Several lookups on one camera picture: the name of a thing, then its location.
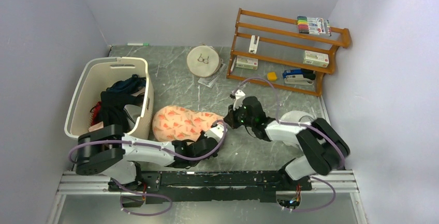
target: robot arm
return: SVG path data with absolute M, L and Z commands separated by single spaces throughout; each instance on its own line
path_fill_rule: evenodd
M 90 145 L 78 149 L 76 173 L 79 175 L 103 174 L 121 184 L 142 182 L 140 166 L 136 162 L 151 162 L 174 168 L 190 168 L 199 160 L 185 160 L 171 153 L 197 158 L 212 151 L 224 132 L 221 124 L 202 132 L 197 142 L 192 140 L 156 142 L 134 138 L 124 134 L 122 127 L 111 125 L 86 133 L 78 138 L 78 144 L 100 140 L 122 140 L 122 144 Z
M 278 123 L 276 119 L 267 117 L 258 99 L 254 96 L 246 97 L 241 90 L 231 97 L 235 102 L 229 106 L 224 121 L 232 129 L 240 126 L 250 127 L 259 139 L 296 144 L 303 150 L 304 156 L 293 159 L 281 169 L 292 180 L 315 173 L 328 175 L 340 164 L 341 158 L 334 147 L 316 132 L 304 126 Z M 309 124 L 328 136 L 345 157 L 350 154 L 349 147 L 326 120 L 317 118 L 304 124 Z

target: red fabric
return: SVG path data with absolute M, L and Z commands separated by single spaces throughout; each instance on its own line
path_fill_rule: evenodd
M 101 103 L 102 102 L 98 101 L 97 104 L 92 109 L 93 115 L 92 115 L 92 124 L 91 124 L 91 126 L 96 125 L 96 124 L 98 124 L 100 122 L 100 120 L 97 119 L 97 115 L 99 114 Z

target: wooden shelf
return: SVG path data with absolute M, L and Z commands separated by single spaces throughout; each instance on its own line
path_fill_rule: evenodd
M 270 14 L 252 12 L 248 10 L 242 10 L 241 8 L 238 11 L 236 24 L 235 24 L 235 36 L 233 38 L 232 49 L 230 51 L 230 61 L 227 71 L 227 78 L 237 79 L 237 80 L 245 80 L 244 77 L 236 76 L 230 74 L 230 68 L 233 63 L 233 59 L 237 55 L 252 57 L 262 61 L 277 63 L 281 65 L 309 69 L 315 71 L 316 80 L 315 80 L 315 92 L 308 91 L 300 88 L 295 88 L 291 86 L 281 85 L 281 84 L 273 84 L 276 88 L 281 88 L 289 91 L 301 92 L 313 96 L 321 96 L 322 94 L 322 81 L 323 76 L 325 74 L 333 74 L 336 68 L 335 54 L 339 47 L 348 48 L 351 43 L 350 33 L 347 28 L 337 28 L 331 27 L 331 32 L 333 34 L 337 34 L 337 37 L 330 36 L 319 36 L 319 35 L 309 35 L 309 34 L 301 34 L 298 32 L 297 28 L 297 20 L 273 16 Z M 267 56 L 266 54 L 252 54 L 246 51 L 242 51 L 236 49 L 237 38 L 251 39 L 252 35 L 259 36 L 259 46 L 263 43 L 273 44 L 276 46 L 288 47 L 293 49 L 301 49 L 308 50 L 313 52 L 325 53 L 329 57 L 329 65 L 327 68 L 316 67 L 312 65 L 303 64 L 297 61 L 291 61 L 284 58 L 276 58 L 274 56 Z M 313 41 L 324 44 L 331 45 L 330 49 L 321 49 L 316 48 L 314 46 L 292 42 L 291 39 L 299 39 L 305 41 Z M 257 83 L 261 85 L 268 85 L 265 82 L 261 82 L 258 80 L 250 80 L 252 83 Z

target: laundry basket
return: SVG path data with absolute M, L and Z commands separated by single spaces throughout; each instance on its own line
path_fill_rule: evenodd
M 133 74 L 146 77 L 147 83 L 142 114 L 128 134 L 136 138 L 147 139 L 152 121 L 154 88 L 148 75 L 147 62 L 138 57 L 103 57 L 87 63 L 76 85 L 67 113 L 64 126 L 66 135 L 77 139 L 80 135 L 89 132 L 92 120 L 90 109 L 100 101 L 100 93 L 115 82 L 126 80 Z

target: box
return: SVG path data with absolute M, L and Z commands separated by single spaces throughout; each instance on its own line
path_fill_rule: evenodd
M 115 82 L 126 80 L 133 74 L 147 78 L 142 113 L 136 125 L 127 134 L 147 139 L 153 117 L 154 87 L 148 74 L 148 63 L 138 57 L 103 57 L 88 62 L 82 71 L 67 112 L 64 132 L 77 140 L 89 132 L 92 113 L 90 109 L 100 101 L 100 93 Z
M 255 58 L 251 58 L 251 57 L 237 56 L 236 67 L 257 70 L 258 69 L 258 60 Z
M 329 57 L 324 53 L 305 51 L 303 63 L 326 68 L 329 65 Z

